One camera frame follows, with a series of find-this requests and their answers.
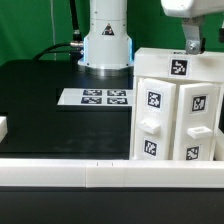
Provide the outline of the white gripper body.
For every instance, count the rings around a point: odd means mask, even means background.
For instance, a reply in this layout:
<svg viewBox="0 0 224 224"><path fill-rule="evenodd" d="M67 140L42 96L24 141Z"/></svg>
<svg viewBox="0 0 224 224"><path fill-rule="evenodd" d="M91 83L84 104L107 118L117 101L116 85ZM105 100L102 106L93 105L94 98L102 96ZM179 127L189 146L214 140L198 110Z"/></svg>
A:
<svg viewBox="0 0 224 224"><path fill-rule="evenodd" d="M161 5L170 17L192 18L224 12L224 0L161 0Z"/></svg>

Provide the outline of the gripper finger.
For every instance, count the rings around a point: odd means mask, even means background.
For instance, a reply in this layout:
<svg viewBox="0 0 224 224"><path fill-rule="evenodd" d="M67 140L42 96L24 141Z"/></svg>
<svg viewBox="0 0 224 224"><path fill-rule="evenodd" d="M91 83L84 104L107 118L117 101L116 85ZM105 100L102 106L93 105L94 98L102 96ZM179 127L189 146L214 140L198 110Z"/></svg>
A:
<svg viewBox="0 0 224 224"><path fill-rule="evenodd" d="M219 42L224 43L224 21L222 26L219 28Z"/></svg>
<svg viewBox="0 0 224 224"><path fill-rule="evenodd" d="M205 50L205 38L202 35L204 17L184 18L182 28L186 39L185 50L187 54L202 54Z"/></svg>

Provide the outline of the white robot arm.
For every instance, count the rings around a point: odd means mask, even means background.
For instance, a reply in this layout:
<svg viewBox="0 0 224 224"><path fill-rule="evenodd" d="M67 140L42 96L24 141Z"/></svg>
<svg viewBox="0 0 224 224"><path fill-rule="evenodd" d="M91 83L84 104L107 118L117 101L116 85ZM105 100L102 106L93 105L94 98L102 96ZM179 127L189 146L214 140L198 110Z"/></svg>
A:
<svg viewBox="0 0 224 224"><path fill-rule="evenodd" d="M182 19L185 52L204 51L202 24L207 14L224 12L224 0L159 0L166 16ZM103 74L133 65L133 42L127 34L128 0L89 0L90 29L78 64Z"/></svg>

